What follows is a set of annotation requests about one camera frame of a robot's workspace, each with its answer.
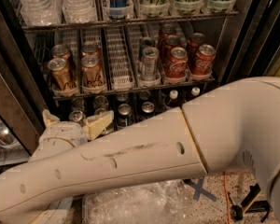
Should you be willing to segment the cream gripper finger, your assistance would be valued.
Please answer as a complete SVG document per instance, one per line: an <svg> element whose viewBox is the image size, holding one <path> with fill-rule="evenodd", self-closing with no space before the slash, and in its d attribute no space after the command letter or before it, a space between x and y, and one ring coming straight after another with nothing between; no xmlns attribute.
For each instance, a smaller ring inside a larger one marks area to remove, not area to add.
<svg viewBox="0 0 280 224"><path fill-rule="evenodd" d="M86 117L84 119L83 131L89 140L94 140L113 121L113 118L114 112L112 110Z"/></svg>
<svg viewBox="0 0 280 224"><path fill-rule="evenodd" d="M47 109L42 111L43 121L46 127L49 127L53 124L56 124L60 121L60 119L54 115L52 115Z"/></svg>

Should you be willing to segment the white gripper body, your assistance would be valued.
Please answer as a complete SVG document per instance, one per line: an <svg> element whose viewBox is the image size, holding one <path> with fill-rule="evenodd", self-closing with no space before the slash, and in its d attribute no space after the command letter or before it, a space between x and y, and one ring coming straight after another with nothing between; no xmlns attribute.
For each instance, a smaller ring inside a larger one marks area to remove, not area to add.
<svg viewBox="0 0 280 224"><path fill-rule="evenodd" d="M29 162L61 154L87 142L88 137L78 123L62 121L52 124L40 136L39 145Z"/></svg>

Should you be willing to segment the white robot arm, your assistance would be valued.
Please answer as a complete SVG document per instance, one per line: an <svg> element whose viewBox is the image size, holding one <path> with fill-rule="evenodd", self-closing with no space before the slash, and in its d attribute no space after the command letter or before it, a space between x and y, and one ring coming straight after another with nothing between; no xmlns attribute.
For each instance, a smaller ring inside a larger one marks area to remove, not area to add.
<svg viewBox="0 0 280 224"><path fill-rule="evenodd" d="M280 77L237 80L94 141L74 122L48 126L33 157L0 174L0 221L46 224L67 197L238 167L280 222Z"/></svg>

